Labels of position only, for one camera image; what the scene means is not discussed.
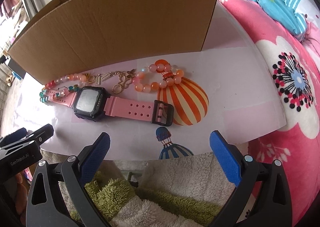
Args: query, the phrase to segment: watch strap buckle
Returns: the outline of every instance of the watch strap buckle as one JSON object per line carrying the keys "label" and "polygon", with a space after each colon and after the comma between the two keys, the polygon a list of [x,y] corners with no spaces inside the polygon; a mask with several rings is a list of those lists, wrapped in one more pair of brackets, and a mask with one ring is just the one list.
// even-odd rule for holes
{"label": "watch strap buckle", "polygon": [[[153,106],[153,113],[151,118],[151,123],[157,124],[164,127],[169,127],[172,125],[173,122],[173,112],[174,107],[166,102],[155,100],[154,106]],[[166,118],[166,122],[162,123],[162,117]]]}

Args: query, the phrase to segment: pink bedspread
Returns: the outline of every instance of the pink bedspread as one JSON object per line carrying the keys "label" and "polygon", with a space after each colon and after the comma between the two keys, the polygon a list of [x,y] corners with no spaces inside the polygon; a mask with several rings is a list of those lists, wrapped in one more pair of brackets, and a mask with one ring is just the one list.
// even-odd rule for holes
{"label": "pink bedspread", "polygon": [[[250,141],[249,154],[265,163],[282,161],[295,225],[320,188],[320,106],[316,99],[320,96],[319,72],[306,49],[258,4],[250,0],[219,1],[256,44],[278,88],[287,125]],[[254,89],[248,78],[248,95]]]}

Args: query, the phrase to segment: white fluffy fabric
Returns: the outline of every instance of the white fluffy fabric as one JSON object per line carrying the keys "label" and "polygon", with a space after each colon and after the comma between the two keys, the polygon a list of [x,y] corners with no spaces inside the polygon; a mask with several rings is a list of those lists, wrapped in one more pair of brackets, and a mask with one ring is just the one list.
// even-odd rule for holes
{"label": "white fluffy fabric", "polygon": [[113,227],[202,227],[193,220],[164,211],[148,200],[133,197],[112,219]]}
{"label": "white fluffy fabric", "polygon": [[223,206],[235,185],[211,153],[149,161],[139,186]]}

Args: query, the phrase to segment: white table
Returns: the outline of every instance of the white table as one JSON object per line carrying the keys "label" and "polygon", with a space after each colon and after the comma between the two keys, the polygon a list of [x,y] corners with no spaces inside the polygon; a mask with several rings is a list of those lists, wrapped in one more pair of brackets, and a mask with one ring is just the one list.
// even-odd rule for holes
{"label": "white table", "polygon": [[[211,151],[209,135],[213,130],[219,130],[229,143],[243,143],[286,124],[278,92],[259,50],[219,2],[203,51],[116,63],[94,69],[92,74],[141,68],[158,59],[183,68],[185,77],[200,85],[209,98],[207,115],[199,123],[191,126],[173,124],[168,128],[172,142],[189,148],[194,154]],[[114,77],[101,86],[112,92],[116,83]],[[78,119],[72,109],[41,103],[41,88],[42,85],[26,74],[13,127],[34,131],[47,123],[52,124],[55,133],[41,146],[44,150],[77,155],[101,132],[107,132],[111,147],[105,159],[158,159],[163,148],[155,135],[158,125],[116,117],[106,117],[100,122]],[[119,96],[144,101],[156,99],[156,93],[139,93],[132,85]]]}

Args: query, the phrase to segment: orange striped balloon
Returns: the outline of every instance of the orange striped balloon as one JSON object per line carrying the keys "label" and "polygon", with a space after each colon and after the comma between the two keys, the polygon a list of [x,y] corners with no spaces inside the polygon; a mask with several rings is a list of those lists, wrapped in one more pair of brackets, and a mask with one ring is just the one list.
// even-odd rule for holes
{"label": "orange striped balloon", "polygon": [[192,80],[182,77],[180,84],[159,88],[157,99],[174,106],[173,123],[193,125],[207,115],[209,99],[204,90]]}

